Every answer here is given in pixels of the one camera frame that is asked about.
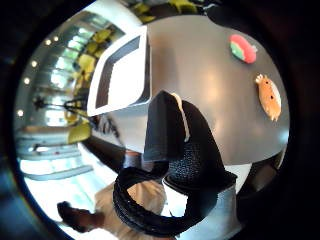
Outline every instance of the yellow chair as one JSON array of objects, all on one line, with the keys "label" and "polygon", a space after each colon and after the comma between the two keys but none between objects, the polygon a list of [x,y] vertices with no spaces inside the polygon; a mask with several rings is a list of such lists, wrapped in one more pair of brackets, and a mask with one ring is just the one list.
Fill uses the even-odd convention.
[{"label": "yellow chair", "polygon": [[147,16],[147,15],[140,15],[139,19],[141,20],[141,22],[143,23],[148,23],[151,22],[155,19],[155,16]]},{"label": "yellow chair", "polygon": [[169,3],[171,6],[174,6],[180,14],[198,12],[196,5],[188,0],[169,0]]},{"label": "yellow chair", "polygon": [[95,53],[95,51],[97,51],[98,49],[98,43],[96,42],[89,42],[86,46],[86,52],[93,55]]},{"label": "yellow chair", "polygon": [[112,31],[110,29],[102,29],[93,35],[92,40],[95,41],[96,43],[102,43],[106,41],[111,34],[112,34]]},{"label": "yellow chair", "polygon": [[91,127],[89,123],[82,123],[70,129],[68,135],[68,144],[84,141],[91,136]]},{"label": "yellow chair", "polygon": [[99,49],[94,53],[94,56],[95,56],[96,58],[100,58],[101,55],[102,55],[102,53],[103,53],[105,50],[106,50],[106,49],[104,49],[104,48],[99,48]]},{"label": "yellow chair", "polygon": [[96,59],[88,54],[81,54],[78,59],[78,64],[81,70],[87,75],[87,73],[92,73],[94,71]]},{"label": "yellow chair", "polygon": [[67,120],[68,124],[73,124],[78,121],[79,116],[75,113],[64,111],[64,119]]},{"label": "yellow chair", "polygon": [[144,3],[137,3],[134,5],[131,10],[136,14],[137,16],[140,16],[150,10],[150,7]]},{"label": "yellow chair", "polygon": [[75,77],[75,85],[73,88],[72,95],[73,97],[78,96],[78,93],[81,89],[89,89],[90,88],[90,79],[92,74],[91,73],[86,73],[82,71],[81,73],[76,72],[73,74]]}]

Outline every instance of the round table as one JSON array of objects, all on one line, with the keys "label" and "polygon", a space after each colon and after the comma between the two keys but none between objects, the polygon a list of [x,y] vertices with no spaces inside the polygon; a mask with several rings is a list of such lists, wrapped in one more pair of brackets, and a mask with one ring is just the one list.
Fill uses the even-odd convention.
[{"label": "round table", "polygon": [[[289,135],[286,92],[275,64],[259,42],[220,27],[206,16],[170,17],[147,26],[152,96],[160,90],[175,92],[197,106],[208,121],[225,165],[246,164],[250,169],[251,163],[285,148]],[[258,49],[253,64],[232,55],[229,37],[235,33]],[[277,122],[271,121],[261,107],[255,83],[260,73],[266,74],[280,92],[282,112]],[[144,151],[147,110],[145,104],[110,113],[128,149]],[[111,136],[103,138],[117,144]]]}]

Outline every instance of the shrimp plush toy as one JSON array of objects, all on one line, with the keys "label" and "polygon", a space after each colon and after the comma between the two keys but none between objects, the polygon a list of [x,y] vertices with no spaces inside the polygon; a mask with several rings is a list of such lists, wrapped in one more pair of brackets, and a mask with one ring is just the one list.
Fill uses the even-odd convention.
[{"label": "shrimp plush toy", "polygon": [[256,83],[259,87],[259,98],[263,110],[271,121],[277,121],[281,113],[281,97],[277,86],[262,74],[256,77]]}]

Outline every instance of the salmon sushi plush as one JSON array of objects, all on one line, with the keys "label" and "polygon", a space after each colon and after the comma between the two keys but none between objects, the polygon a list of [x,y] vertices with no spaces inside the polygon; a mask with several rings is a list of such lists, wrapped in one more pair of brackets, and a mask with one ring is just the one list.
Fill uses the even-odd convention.
[{"label": "salmon sushi plush", "polygon": [[256,77],[256,83],[259,87],[259,98],[263,110],[272,121],[277,121],[281,113],[281,98],[277,86],[262,74]]},{"label": "salmon sushi plush", "polygon": [[230,36],[230,48],[233,55],[246,63],[256,61],[257,48],[252,46],[244,37],[239,34]]}]

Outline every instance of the person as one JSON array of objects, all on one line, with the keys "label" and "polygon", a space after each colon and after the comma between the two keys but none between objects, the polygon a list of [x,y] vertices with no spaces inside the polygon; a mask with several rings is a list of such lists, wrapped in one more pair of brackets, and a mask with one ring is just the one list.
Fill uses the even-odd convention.
[{"label": "person", "polygon": [[[113,204],[136,231],[180,240],[230,239],[242,228],[236,212],[237,176],[224,168],[209,124],[176,93],[160,91],[148,106],[143,160],[154,164],[119,172]],[[150,213],[126,194],[131,183],[162,178],[171,217]]]},{"label": "person", "polygon": [[[127,150],[124,167],[138,166],[141,154]],[[114,183],[95,194],[95,212],[71,207],[69,202],[57,204],[63,222],[74,230],[84,233],[96,228],[111,232],[119,240],[173,240],[175,238],[156,238],[137,232],[123,223],[113,208]],[[129,195],[145,209],[161,214],[166,196],[164,188],[156,181],[146,181],[133,185],[128,189]]]}]

